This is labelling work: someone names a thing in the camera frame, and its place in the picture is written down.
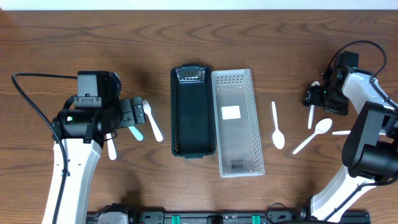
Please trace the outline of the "white spoon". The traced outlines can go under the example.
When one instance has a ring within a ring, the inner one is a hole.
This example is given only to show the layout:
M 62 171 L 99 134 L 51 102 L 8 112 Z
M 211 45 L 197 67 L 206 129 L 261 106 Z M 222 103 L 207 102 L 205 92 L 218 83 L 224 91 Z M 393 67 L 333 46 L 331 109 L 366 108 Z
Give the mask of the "white spoon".
M 272 141 L 274 143 L 274 146 L 278 149 L 283 149 L 285 145 L 285 137 L 282 134 L 282 132 L 279 130 L 279 124 L 278 124 L 278 119 L 277 119 L 277 109 L 275 102 L 271 102 L 271 107 L 272 107 L 272 115 L 273 115 L 273 120 L 274 120 L 274 126 L 275 130 L 272 134 Z
M 320 83 L 318 81 L 315 81 L 311 84 L 311 86 L 319 86 Z M 307 128 L 311 129 L 312 128 L 312 123 L 313 123 L 313 115 L 314 115 L 314 105 L 310 105 L 310 111 L 308 115 L 308 125 Z

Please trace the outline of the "white spoon diagonal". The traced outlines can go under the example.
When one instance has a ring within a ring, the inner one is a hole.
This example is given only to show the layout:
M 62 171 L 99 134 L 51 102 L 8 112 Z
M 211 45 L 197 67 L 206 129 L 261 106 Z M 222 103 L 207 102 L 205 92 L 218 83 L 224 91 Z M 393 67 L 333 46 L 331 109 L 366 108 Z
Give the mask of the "white spoon diagonal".
M 315 130 L 312 135 L 310 135 L 306 140 L 304 140 L 294 151 L 293 154 L 297 154 L 300 152 L 316 135 L 319 134 L 325 134 L 329 129 L 331 128 L 333 124 L 332 119 L 330 118 L 325 118 L 321 121 L 319 121 L 316 126 Z

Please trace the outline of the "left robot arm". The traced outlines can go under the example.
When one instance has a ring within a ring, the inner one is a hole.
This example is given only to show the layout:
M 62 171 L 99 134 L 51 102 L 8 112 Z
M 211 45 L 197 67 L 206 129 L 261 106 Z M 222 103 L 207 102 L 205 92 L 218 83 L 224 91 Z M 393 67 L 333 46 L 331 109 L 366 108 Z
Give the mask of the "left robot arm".
M 145 123 L 142 99 L 119 99 L 121 81 L 114 72 L 80 71 L 77 94 L 69 97 L 52 120 L 54 167 L 44 223 L 85 223 L 91 183 L 104 146 L 117 158 L 117 130 Z

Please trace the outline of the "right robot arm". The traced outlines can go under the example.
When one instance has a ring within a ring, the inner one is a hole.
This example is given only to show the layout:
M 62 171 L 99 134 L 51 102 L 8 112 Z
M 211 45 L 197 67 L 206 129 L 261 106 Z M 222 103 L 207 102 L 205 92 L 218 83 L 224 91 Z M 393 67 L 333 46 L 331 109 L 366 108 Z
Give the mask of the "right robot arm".
M 381 89 L 374 73 L 358 67 L 359 55 L 338 52 L 323 74 L 322 86 L 307 89 L 303 105 L 358 117 L 342 149 L 343 165 L 329 184 L 302 208 L 301 220 L 339 222 L 360 196 L 397 182 L 397 104 Z

